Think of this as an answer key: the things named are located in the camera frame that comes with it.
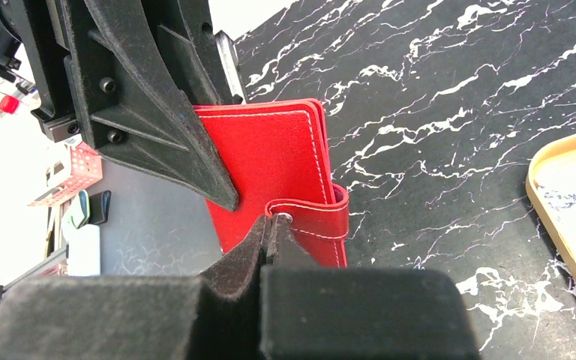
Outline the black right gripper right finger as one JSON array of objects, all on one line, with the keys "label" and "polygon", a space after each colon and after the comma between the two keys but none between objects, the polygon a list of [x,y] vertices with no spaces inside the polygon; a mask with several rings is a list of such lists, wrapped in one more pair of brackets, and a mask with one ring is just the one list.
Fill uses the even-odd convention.
[{"label": "black right gripper right finger", "polygon": [[276,214],[260,278],[265,359],[479,359],[452,279],[437,270],[327,268]]}]

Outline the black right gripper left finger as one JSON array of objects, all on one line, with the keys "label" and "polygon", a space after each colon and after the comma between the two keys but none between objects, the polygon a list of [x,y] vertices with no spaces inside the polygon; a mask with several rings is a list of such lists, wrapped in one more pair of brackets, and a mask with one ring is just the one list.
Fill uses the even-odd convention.
[{"label": "black right gripper left finger", "polygon": [[267,218],[188,277],[35,277],[0,301],[0,359],[256,359]]}]

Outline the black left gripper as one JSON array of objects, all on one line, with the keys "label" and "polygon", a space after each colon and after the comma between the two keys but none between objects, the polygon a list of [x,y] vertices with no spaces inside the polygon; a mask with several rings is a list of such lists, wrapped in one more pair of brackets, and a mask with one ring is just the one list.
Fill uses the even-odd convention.
[{"label": "black left gripper", "polygon": [[0,79],[32,84],[31,114],[54,143],[81,131],[108,161],[236,208],[238,192],[197,105],[167,70],[142,1],[0,1]]}]

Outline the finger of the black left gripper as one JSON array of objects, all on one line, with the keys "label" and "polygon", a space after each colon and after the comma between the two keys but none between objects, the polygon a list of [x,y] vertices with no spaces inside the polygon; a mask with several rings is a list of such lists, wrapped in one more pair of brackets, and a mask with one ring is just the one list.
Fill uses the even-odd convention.
[{"label": "finger of the black left gripper", "polygon": [[144,0],[145,17],[178,89],[193,105],[227,105],[227,82],[207,0]]}]

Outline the red leather card holder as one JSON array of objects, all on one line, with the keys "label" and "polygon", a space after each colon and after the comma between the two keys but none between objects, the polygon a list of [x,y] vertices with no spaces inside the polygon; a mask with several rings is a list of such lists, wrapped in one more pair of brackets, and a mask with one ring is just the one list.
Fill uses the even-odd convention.
[{"label": "red leather card holder", "polygon": [[350,197],[332,180],[323,105],[313,98],[196,106],[239,203],[208,201],[221,250],[230,252],[255,220],[285,213],[297,242],[322,266],[345,268]]}]

